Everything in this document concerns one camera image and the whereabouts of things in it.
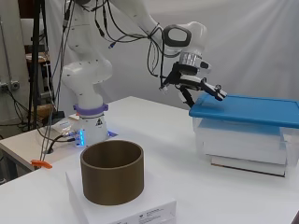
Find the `brown cylinder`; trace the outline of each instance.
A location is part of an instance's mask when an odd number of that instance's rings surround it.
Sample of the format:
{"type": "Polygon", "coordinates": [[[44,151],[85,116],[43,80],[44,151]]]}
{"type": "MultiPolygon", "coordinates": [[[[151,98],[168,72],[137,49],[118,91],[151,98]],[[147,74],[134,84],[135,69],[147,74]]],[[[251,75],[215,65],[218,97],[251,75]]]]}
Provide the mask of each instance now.
{"type": "Polygon", "coordinates": [[[144,154],[139,145],[106,141],[87,147],[80,156],[85,197],[101,205],[128,203],[144,188],[144,154]]]}

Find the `white table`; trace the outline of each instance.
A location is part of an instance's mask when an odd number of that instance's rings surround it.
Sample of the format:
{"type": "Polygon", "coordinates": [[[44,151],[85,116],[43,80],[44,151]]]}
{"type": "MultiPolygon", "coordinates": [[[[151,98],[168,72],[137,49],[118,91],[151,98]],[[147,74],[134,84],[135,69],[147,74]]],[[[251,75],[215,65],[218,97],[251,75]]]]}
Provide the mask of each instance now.
{"type": "MultiPolygon", "coordinates": [[[[110,104],[106,119],[144,148],[146,169],[178,200],[177,224],[291,223],[299,209],[297,169],[282,178],[211,166],[196,154],[186,110],[129,97],[110,104]]],[[[78,167],[79,153],[1,186],[0,223],[78,224],[65,181],[78,167]]]]}

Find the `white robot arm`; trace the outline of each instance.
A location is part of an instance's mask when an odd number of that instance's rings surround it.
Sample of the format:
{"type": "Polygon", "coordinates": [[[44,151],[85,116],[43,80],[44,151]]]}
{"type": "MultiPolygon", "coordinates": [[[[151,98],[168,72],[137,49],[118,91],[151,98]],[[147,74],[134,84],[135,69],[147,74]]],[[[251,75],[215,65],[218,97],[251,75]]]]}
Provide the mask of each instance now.
{"type": "MultiPolygon", "coordinates": [[[[103,0],[100,7],[105,10],[107,6],[111,10],[110,3],[137,24],[165,57],[179,55],[179,61],[174,64],[169,76],[164,81],[161,80],[160,90],[166,91],[167,86],[175,85],[180,90],[180,98],[189,106],[194,102],[188,90],[206,91],[217,100],[223,100],[226,92],[221,90],[221,86],[211,86],[206,83],[205,78],[196,76],[201,69],[210,70],[210,65],[202,61],[206,45],[206,27],[203,24],[193,21],[163,29],[148,13],[143,0],[103,0]]],[[[74,8],[72,21],[69,22],[69,10],[64,21],[64,29],[70,24],[67,44],[76,52],[80,61],[64,66],[62,79],[78,97],[76,110],[80,115],[78,130],[81,135],[78,145],[87,146],[107,138],[104,121],[107,106],[103,104],[103,98],[96,93],[93,86],[112,76],[112,66],[95,48],[96,44],[93,43],[91,35],[89,11],[86,8],[96,9],[98,0],[67,0],[67,6],[74,8]]],[[[97,23],[96,26],[103,36],[100,25],[97,23]]]]}

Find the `metal stand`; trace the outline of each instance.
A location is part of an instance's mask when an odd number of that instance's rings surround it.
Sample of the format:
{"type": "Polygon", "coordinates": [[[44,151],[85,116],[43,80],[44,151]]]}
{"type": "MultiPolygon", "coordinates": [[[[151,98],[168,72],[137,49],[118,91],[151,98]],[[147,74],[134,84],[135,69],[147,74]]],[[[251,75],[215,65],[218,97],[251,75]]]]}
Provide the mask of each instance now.
{"type": "Polygon", "coordinates": [[[37,127],[37,105],[39,101],[39,92],[38,92],[38,46],[39,46],[39,14],[40,10],[42,12],[42,18],[44,23],[44,34],[46,37],[46,49],[48,49],[48,37],[47,37],[47,25],[46,25],[46,9],[45,9],[45,0],[35,0],[35,9],[34,9],[34,31],[33,31],[33,52],[32,52],[32,62],[33,66],[30,71],[29,82],[30,82],[30,91],[29,91],[29,108],[28,108],[28,131],[31,130],[31,113],[32,106],[34,107],[33,115],[33,129],[37,127]]]}

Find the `white wall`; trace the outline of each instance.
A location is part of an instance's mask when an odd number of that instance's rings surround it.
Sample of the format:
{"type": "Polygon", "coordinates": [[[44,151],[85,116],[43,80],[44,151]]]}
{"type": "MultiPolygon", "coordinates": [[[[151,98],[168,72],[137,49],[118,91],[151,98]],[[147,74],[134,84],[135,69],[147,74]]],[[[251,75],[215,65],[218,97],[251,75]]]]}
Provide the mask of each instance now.
{"type": "MultiPolygon", "coordinates": [[[[18,0],[0,0],[0,15],[6,40],[8,60],[13,80],[19,80],[21,87],[14,92],[15,97],[28,106],[28,71],[22,43],[18,0]]],[[[0,80],[9,82],[4,42],[0,36],[0,80]]],[[[0,121],[16,118],[11,98],[0,93],[0,121]]]]}
{"type": "MultiPolygon", "coordinates": [[[[50,53],[55,62],[61,38],[63,0],[46,1],[50,28],[50,53]]],[[[208,29],[204,59],[212,64],[207,81],[221,84],[225,91],[260,97],[299,100],[299,1],[298,0],[146,0],[153,19],[163,27],[169,24],[200,21],[208,29]]],[[[119,11],[116,21],[126,32],[140,32],[119,11]]],[[[120,34],[110,26],[113,36],[120,34]]],[[[167,105],[188,108],[171,88],[167,95],[159,91],[159,80],[146,68],[148,40],[132,44],[108,43],[94,37],[104,55],[112,62],[114,75],[101,85],[106,102],[133,95],[167,105]]],[[[76,57],[69,50],[65,63],[76,57]]],[[[166,60],[164,72],[174,60],[166,60]]],[[[62,109],[72,113],[72,92],[62,90],[62,109]]]]}

